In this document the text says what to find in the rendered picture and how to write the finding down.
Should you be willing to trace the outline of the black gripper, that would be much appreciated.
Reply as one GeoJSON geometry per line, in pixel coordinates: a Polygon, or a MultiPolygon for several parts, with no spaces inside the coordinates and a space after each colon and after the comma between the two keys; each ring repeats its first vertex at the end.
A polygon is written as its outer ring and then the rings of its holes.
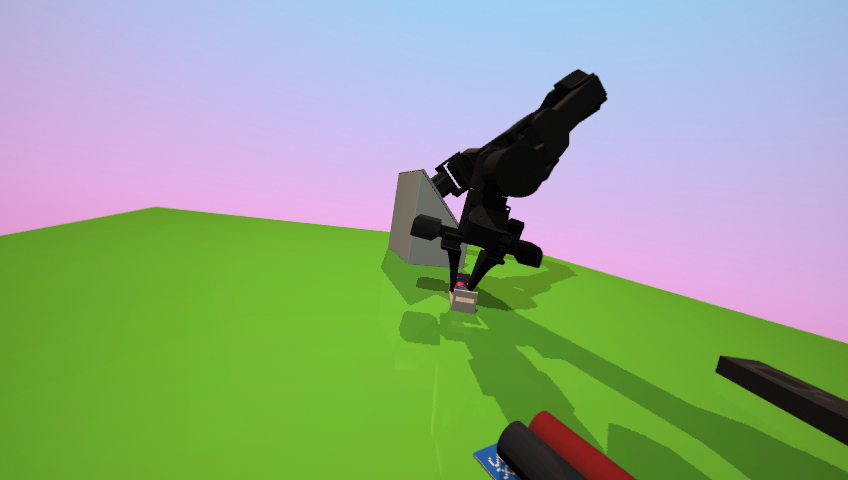
{"type": "MultiPolygon", "coordinates": [[[[466,226],[464,225],[462,227],[462,225],[464,223],[468,210],[472,207],[472,205],[479,205],[486,208],[490,207],[495,210],[499,210],[501,204],[506,205],[507,199],[508,198],[506,197],[469,188],[458,229],[442,225],[442,219],[438,219],[435,217],[423,214],[420,214],[415,217],[410,235],[430,241],[437,238],[438,236],[442,237],[441,249],[446,250],[448,252],[450,263],[451,292],[454,292],[454,287],[456,285],[457,280],[459,261],[462,252],[460,245],[461,243],[465,243],[462,241],[461,238],[466,226]],[[477,198],[478,196],[484,197],[487,200],[477,198]]],[[[505,261],[503,260],[503,258],[506,254],[513,255],[519,264],[535,268],[539,268],[542,260],[542,250],[540,247],[536,246],[531,242],[520,239],[515,248],[500,244],[497,252],[495,253],[487,252],[485,249],[480,250],[467,285],[469,291],[474,290],[474,288],[477,286],[483,276],[492,267],[497,264],[504,265],[505,261]]]]}

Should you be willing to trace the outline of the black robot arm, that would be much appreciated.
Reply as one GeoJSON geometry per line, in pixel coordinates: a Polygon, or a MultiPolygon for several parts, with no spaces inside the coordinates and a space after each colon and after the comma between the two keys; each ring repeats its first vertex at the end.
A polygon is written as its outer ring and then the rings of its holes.
{"type": "MultiPolygon", "coordinates": [[[[469,188],[523,198],[549,179],[569,146],[571,130],[608,100],[595,73],[588,75],[577,69],[553,86],[539,109],[483,147],[457,152],[435,168],[437,174],[431,180],[442,198],[450,193],[459,197],[469,188]],[[446,163],[461,188],[458,189],[444,168],[446,163]]],[[[504,204],[499,210],[472,205],[462,225],[466,226],[462,241],[490,253],[497,252],[500,244],[515,248],[524,222],[509,219],[510,210],[504,204]]]]}

